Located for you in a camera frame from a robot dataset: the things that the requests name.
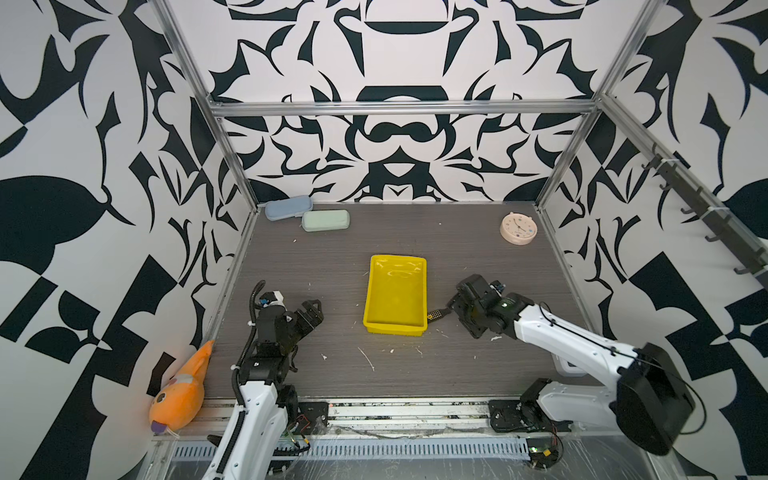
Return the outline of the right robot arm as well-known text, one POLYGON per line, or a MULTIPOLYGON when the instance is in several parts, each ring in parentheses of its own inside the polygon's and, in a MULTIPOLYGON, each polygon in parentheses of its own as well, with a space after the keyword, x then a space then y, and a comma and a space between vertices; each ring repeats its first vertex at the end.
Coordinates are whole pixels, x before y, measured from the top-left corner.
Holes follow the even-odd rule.
POLYGON ((599 383, 576 388, 548 382, 534 398, 548 419, 617 427, 654 455, 672 450, 695 410, 696 391, 663 348, 608 339, 503 290, 503 284, 473 274, 457 284, 448 306, 474 338, 491 331, 537 346, 599 383))

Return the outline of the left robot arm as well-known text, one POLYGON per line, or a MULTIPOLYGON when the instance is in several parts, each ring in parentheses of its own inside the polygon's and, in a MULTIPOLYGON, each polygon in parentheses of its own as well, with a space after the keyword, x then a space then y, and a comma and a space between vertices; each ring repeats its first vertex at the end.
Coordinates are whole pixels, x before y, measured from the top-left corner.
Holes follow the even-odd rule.
POLYGON ((289 311, 275 292, 249 300, 247 341, 231 368, 235 406, 205 479, 264 479, 278 443, 299 416, 295 387, 298 343, 324 320, 322 303, 304 301, 289 311))

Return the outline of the black yellow screwdriver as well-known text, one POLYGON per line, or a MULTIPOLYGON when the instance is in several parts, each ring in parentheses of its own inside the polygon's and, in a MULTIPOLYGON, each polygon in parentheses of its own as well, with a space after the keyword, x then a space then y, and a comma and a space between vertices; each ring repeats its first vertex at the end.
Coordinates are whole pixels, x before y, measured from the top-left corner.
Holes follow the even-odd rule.
POLYGON ((437 320, 440 320, 442 318, 445 318, 453 313, 453 310, 451 308, 442 308, 442 309, 436 309, 429 311, 427 313, 427 323, 433 323, 437 320))

